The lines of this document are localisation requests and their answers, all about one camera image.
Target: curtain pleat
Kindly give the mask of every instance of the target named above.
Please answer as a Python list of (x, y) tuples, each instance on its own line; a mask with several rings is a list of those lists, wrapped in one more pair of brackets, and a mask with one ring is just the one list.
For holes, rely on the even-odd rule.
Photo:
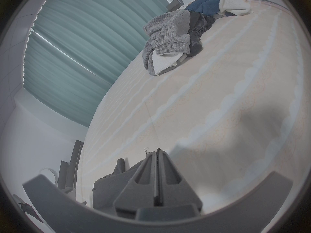
[(142, 26), (166, 0), (47, 0), (29, 36), (24, 87), (89, 126), (98, 104), (143, 49)]

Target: curtain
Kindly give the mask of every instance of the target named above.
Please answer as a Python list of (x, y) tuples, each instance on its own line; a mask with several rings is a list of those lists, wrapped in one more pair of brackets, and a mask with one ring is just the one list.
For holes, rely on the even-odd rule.
[(24, 88), (89, 126), (98, 104), (148, 36), (142, 26), (166, 0), (47, 0), (31, 29)]

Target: bedsheet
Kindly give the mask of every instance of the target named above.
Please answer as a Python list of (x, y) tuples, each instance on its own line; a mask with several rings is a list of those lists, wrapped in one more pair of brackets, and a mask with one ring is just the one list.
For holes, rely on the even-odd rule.
[(290, 205), (310, 169), (311, 49), (288, 10), (249, 2), (254, 13), (217, 19), (201, 37), (203, 50), (178, 68), (153, 77), (142, 53), (130, 63), (89, 127), (78, 201), (92, 206), (94, 182), (118, 158), (128, 168), (145, 148), (161, 148), (203, 201), (202, 213), (271, 171), (293, 180), (280, 213)]

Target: bed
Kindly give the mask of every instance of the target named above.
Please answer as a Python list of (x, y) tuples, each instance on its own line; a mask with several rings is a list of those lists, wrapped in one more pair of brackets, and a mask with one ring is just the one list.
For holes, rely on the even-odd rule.
[(169, 153), (203, 201), (203, 212), (245, 195), (271, 171), (299, 192), (310, 169), (311, 48), (292, 14), (250, 0), (254, 13), (215, 21), (203, 50), (150, 76), (142, 53), (99, 104), (78, 165), (77, 201), (92, 207), (96, 180), (127, 168), (145, 148)]

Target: pile of clothes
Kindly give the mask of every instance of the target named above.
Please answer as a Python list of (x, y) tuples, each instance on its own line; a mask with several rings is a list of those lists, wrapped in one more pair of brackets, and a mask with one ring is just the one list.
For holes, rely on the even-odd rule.
[(154, 17), (143, 26), (150, 36), (142, 52), (144, 67), (152, 76), (176, 68), (186, 57), (202, 50), (200, 37), (215, 19), (249, 13), (250, 4), (244, 0), (195, 0), (182, 9)]

